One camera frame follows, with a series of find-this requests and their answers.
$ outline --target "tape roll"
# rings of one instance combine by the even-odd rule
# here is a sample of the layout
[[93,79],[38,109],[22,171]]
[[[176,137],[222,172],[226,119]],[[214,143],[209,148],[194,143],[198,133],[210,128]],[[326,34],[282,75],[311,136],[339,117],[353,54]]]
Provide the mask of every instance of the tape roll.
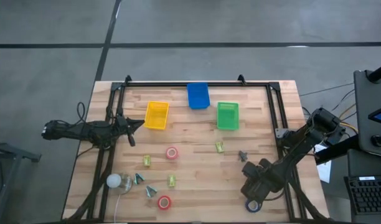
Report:
[[245,206],[246,206],[246,209],[252,213],[256,213],[256,212],[260,211],[260,209],[262,207],[262,205],[260,205],[258,202],[254,201],[254,200],[249,200],[249,199],[246,200]]
[[175,147],[170,147],[166,150],[167,159],[176,159],[178,157],[178,150]]
[[158,200],[158,207],[161,210],[167,210],[171,206],[171,199],[168,196],[161,196]]

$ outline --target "red tape roll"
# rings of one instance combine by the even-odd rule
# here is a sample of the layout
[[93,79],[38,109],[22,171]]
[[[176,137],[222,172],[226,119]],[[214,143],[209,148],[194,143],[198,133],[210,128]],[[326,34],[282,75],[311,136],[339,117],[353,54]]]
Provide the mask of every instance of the red tape roll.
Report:
[[166,151],[167,159],[176,159],[178,157],[178,150],[175,147],[170,147]]
[[161,196],[158,200],[158,207],[161,210],[167,210],[171,206],[171,199],[168,196]]

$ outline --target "white ball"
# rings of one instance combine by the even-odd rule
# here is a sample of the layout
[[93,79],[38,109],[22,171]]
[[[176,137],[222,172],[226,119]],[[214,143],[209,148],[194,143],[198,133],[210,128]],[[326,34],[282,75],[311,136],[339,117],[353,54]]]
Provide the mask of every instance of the white ball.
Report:
[[110,188],[116,188],[121,184],[121,177],[118,174],[110,174],[106,179],[106,184]]

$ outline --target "gray concrete floor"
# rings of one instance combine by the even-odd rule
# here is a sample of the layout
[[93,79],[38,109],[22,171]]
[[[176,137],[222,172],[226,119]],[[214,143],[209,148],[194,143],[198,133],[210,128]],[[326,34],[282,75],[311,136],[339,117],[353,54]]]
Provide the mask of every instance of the gray concrete floor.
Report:
[[[103,43],[114,0],[0,0],[0,44]],[[376,42],[380,0],[124,0],[112,42]],[[24,162],[5,223],[60,219],[78,141],[46,141],[45,122],[75,122],[90,99],[101,49],[0,49],[0,140],[41,153]],[[352,83],[354,70],[381,65],[381,47],[111,49],[102,80],[296,80],[305,94]],[[309,111],[332,109],[351,86],[301,97]],[[333,113],[353,104],[350,97]],[[348,120],[357,126],[355,117]],[[323,184],[331,216],[350,220],[333,164]]]

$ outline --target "keyboard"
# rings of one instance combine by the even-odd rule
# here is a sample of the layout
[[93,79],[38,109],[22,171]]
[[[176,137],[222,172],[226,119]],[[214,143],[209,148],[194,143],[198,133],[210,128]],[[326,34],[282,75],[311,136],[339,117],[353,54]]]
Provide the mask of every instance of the keyboard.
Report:
[[381,176],[345,177],[344,180],[356,215],[381,214]]

